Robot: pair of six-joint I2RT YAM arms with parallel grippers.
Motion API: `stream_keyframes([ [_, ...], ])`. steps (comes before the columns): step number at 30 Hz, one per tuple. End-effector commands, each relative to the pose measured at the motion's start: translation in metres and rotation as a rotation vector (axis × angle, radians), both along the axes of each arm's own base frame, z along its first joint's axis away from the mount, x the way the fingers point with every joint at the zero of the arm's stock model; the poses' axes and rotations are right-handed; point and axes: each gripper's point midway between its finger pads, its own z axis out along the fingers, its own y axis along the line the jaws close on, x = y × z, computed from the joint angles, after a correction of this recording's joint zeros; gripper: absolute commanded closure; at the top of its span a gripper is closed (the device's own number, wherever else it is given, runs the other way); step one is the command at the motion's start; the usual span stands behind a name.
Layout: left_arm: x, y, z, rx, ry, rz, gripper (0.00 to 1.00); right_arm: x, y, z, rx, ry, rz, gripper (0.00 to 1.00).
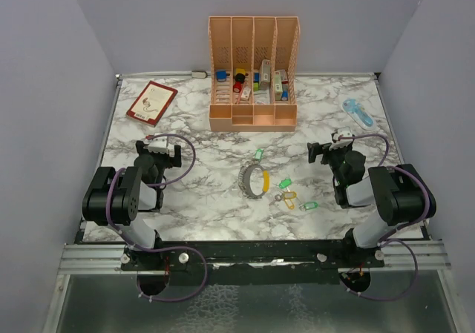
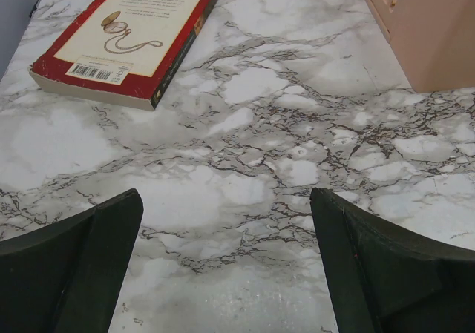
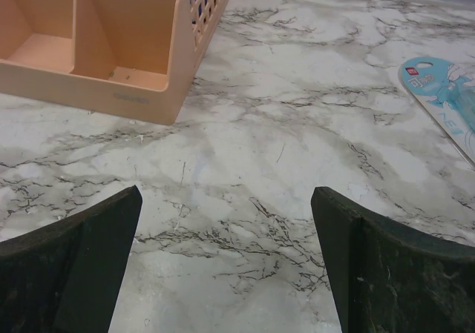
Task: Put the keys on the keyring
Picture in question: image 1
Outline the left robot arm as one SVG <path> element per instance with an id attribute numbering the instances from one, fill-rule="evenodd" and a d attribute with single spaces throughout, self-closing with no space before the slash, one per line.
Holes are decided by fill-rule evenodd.
<path id="1" fill-rule="evenodd" d="M 145 268 L 159 268 L 164 259 L 157 230 L 139 218 L 139 213 L 159 211 L 166 188 L 165 170 L 182 166 L 181 146 L 167 137 L 137 141 L 132 166 L 119 172 L 113 167 L 97 168 L 83 201 L 82 216 L 125 238 Z"/>

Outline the metal keyring with yellow grip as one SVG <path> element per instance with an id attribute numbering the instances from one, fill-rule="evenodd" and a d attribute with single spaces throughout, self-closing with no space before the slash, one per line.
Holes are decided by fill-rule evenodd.
<path id="1" fill-rule="evenodd" d="M 259 200 L 269 191 L 269 172 L 257 163 L 245 164 L 239 170 L 237 183 L 245 198 Z"/>

